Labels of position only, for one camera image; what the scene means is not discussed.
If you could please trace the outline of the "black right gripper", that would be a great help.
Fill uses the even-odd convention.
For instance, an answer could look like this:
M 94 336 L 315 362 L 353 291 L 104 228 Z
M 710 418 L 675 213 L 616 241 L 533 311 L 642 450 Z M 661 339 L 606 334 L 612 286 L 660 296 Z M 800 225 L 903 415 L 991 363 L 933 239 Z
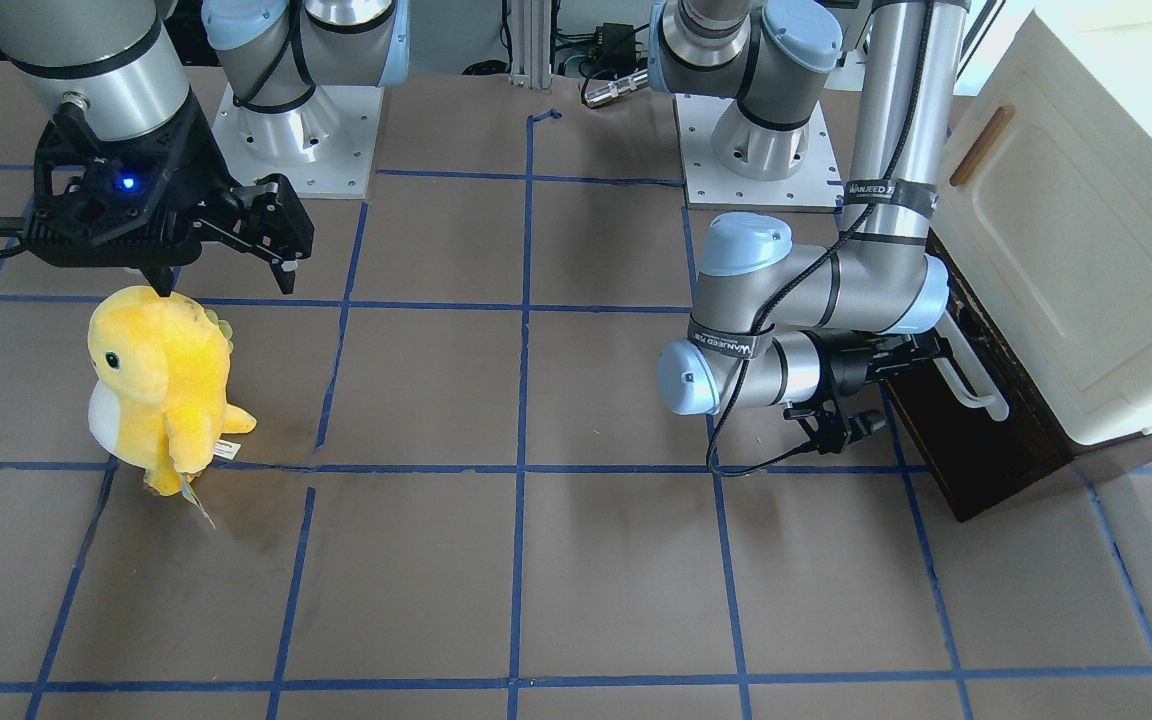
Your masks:
M 35 151 L 33 209 L 20 245 L 54 266 L 137 268 L 162 300 L 179 266 L 220 242 L 268 266 L 291 295 L 314 223 L 280 173 L 237 187 L 195 94 L 159 128 L 100 141 L 77 104 L 61 103 Z

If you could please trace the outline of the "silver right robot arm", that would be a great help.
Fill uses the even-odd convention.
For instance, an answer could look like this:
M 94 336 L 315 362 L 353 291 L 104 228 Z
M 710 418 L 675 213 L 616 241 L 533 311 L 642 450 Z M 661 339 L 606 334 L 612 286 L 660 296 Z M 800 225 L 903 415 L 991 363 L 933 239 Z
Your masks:
M 152 295 L 206 243 L 259 259 L 289 295 L 314 251 L 302 192 L 355 147 L 329 88 L 410 71 L 406 1 L 205 1 L 233 123 L 210 122 L 154 1 L 0 1 L 0 50 L 50 119 L 33 204 L 0 217 L 0 260 L 126 268 Z

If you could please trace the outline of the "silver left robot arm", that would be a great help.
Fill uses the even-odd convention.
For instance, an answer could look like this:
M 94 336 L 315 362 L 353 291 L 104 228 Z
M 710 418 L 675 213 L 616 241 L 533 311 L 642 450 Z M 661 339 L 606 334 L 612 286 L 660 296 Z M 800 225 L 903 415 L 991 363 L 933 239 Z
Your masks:
M 717 210 L 664 406 L 722 429 L 782 407 L 801 452 L 882 429 L 846 397 L 948 355 L 938 205 L 967 1 L 659 1 L 645 78 L 673 94 L 685 191 Z

